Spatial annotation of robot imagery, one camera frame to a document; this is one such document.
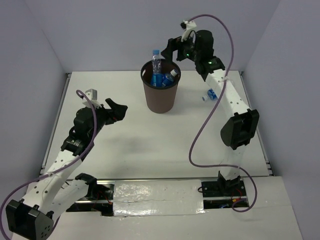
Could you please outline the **blue label bottle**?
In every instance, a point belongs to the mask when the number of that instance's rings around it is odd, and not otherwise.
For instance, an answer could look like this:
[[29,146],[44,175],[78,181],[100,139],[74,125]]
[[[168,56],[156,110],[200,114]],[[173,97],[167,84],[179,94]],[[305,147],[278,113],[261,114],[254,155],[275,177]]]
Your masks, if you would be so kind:
[[218,99],[217,95],[215,94],[215,92],[213,91],[212,88],[210,88],[205,95],[202,96],[201,98],[204,102],[207,102],[209,100],[211,101],[215,101]]
[[175,82],[175,77],[178,75],[178,72],[173,69],[169,73],[165,73],[162,75],[162,87],[171,86]]

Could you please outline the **blue cap bottle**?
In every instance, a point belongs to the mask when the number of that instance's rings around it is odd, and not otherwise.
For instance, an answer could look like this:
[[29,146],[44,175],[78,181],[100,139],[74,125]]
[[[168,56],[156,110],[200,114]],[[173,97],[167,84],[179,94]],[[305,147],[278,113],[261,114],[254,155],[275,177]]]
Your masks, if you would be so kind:
[[160,51],[158,49],[154,49],[152,51],[152,77],[150,84],[154,87],[161,88],[163,82],[163,74],[162,74],[162,61],[160,56]]

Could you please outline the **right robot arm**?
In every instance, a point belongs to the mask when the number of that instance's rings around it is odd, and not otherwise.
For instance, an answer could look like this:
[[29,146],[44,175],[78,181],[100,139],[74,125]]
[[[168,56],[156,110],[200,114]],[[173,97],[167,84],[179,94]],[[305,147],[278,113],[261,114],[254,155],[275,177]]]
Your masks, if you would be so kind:
[[182,36],[170,38],[161,55],[171,61],[191,60],[197,73],[217,96],[215,107],[222,107],[226,122],[220,130],[225,156],[219,168],[215,191],[228,196],[240,188],[244,152],[255,136],[259,112],[251,109],[241,98],[228,77],[220,58],[214,55],[214,37],[208,30],[187,30]]

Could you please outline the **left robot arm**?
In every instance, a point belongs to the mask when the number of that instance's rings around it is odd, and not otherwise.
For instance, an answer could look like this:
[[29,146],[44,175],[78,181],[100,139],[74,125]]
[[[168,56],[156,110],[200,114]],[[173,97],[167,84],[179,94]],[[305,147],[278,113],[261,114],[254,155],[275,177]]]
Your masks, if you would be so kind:
[[95,89],[78,89],[75,93],[84,107],[76,112],[56,159],[44,175],[14,189],[0,206],[9,231],[27,240],[48,239],[74,202],[98,194],[95,177],[80,173],[71,182],[68,178],[86,159],[101,129],[122,121],[128,110],[127,105],[111,98],[105,100],[105,107],[98,101]]

